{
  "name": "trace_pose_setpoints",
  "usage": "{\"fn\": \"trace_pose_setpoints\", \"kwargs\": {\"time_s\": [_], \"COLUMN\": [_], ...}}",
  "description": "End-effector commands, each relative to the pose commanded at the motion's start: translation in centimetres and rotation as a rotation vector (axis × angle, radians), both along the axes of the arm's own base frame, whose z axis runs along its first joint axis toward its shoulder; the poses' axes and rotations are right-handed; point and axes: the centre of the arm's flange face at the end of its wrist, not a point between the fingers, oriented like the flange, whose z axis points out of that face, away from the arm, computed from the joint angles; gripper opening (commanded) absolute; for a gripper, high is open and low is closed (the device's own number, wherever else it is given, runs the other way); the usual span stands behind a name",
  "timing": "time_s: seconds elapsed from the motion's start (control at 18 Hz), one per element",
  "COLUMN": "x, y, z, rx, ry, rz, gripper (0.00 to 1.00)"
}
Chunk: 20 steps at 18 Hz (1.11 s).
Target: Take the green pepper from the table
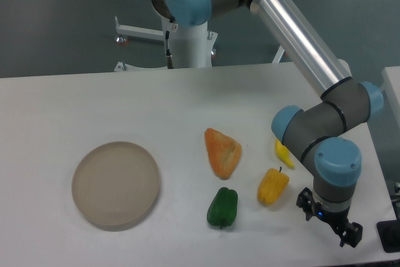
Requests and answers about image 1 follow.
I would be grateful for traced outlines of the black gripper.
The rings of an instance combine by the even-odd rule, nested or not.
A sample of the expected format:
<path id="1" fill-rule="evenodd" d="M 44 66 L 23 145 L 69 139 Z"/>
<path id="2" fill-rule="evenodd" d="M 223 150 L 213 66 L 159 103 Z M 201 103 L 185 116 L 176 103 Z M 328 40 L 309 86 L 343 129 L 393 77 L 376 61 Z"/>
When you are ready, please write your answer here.
<path id="1" fill-rule="evenodd" d="M 362 240 L 363 226 L 348 221 L 347 216 L 351 207 L 351 199 L 340 203 L 329 202 L 322 198 L 313 199 L 312 191 L 309 188 L 304 188 L 297 196 L 296 206 L 302 209 L 306 221 L 316 217 L 329 224 L 340 238 L 340 247 L 348 245 L 355 248 Z"/>

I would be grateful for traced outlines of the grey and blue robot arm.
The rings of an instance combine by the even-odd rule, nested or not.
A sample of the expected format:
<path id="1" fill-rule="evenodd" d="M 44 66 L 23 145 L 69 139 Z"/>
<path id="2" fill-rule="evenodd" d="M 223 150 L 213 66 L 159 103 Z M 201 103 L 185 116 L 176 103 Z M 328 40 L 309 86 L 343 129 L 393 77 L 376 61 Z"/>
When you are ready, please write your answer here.
<path id="1" fill-rule="evenodd" d="M 363 229 L 348 220 L 361 174 L 361 152 L 342 134 L 365 123 L 383 106 L 378 87 L 357 83 L 319 37 L 292 0 L 151 0 L 162 18 L 166 62 L 172 68 L 211 65 L 208 21 L 246 6 L 259 16 L 288 53 L 321 102 L 302 110 L 287 106 L 274 117 L 277 139 L 312 174 L 312 189 L 304 189 L 296 204 L 307 219 L 330 225 L 341 245 L 355 247 Z"/>

